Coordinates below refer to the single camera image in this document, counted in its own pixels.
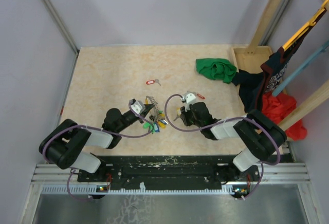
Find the key with yellow tag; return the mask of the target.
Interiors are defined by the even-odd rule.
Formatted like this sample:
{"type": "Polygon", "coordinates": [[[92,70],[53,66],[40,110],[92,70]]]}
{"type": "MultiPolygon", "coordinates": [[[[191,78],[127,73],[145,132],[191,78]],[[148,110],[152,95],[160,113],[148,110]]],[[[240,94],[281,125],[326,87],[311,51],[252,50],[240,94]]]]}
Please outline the key with yellow tag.
{"type": "Polygon", "coordinates": [[[177,109],[176,109],[176,117],[174,118],[173,121],[176,121],[177,119],[179,119],[179,118],[180,118],[180,115],[181,115],[180,108],[177,108],[177,109]]]}

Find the key with red fob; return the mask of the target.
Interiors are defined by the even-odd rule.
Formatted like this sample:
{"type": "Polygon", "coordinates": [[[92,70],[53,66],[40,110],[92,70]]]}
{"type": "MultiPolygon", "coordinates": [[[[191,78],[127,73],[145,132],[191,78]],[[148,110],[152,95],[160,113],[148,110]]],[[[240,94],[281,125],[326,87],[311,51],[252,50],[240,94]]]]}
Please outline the key with red fob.
{"type": "Polygon", "coordinates": [[[190,90],[188,90],[187,92],[194,94],[195,96],[199,97],[200,99],[203,99],[203,100],[205,99],[205,97],[202,96],[201,94],[199,94],[198,92],[190,91],[190,90]]]}

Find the large keyring with tagged keys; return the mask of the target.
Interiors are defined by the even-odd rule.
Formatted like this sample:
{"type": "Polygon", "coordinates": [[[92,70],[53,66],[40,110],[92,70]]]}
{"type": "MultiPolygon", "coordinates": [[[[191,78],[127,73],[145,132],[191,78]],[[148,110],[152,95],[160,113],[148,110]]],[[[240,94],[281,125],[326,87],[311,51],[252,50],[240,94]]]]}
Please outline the large keyring with tagged keys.
{"type": "Polygon", "coordinates": [[[153,124],[153,128],[149,124],[143,125],[144,129],[148,129],[151,133],[159,133],[160,129],[165,129],[168,125],[168,122],[165,120],[165,114],[163,111],[158,109],[158,103],[152,96],[145,97],[146,104],[153,104],[154,107],[150,111],[149,120],[153,124]]]}

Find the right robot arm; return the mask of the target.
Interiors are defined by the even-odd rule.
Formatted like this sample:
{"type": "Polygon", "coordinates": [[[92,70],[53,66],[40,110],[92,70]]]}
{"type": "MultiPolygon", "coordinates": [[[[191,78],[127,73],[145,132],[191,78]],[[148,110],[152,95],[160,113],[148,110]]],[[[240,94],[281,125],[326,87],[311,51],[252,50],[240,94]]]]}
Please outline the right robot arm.
{"type": "Polygon", "coordinates": [[[240,138],[245,148],[235,156],[230,176],[237,181],[244,179],[248,169],[258,162],[277,165],[281,160],[279,147],[286,141],[285,132],[259,110],[252,110],[242,117],[215,119],[204,102],[183,106],[179,117],[185,126],[196,126],[210,140],[240,138]]]}

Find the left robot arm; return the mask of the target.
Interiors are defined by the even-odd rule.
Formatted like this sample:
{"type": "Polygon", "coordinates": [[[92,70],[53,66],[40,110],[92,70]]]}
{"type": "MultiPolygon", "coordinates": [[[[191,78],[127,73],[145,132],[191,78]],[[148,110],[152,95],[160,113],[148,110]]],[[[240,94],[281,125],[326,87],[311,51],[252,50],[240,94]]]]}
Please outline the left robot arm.
{"type": "Polygon", "coordinates": [[[40,144],[39,152],[45,160],[57,165],[60,169],[79,169],[88,172],[96,181],[103,180],[107,169],[101,160],[83,149],[94,146],[113,149],[125,138],[141,138],[149,133],[132,136],[122,131],[135,122],[145,121],[146,115],[155,107],[154,104],[143,104],[135,99],[129,102],[129,111],[121,113],[117,108],[107,111],[101,128],[78,125],[72,119],[64,120],[40,144]]]}

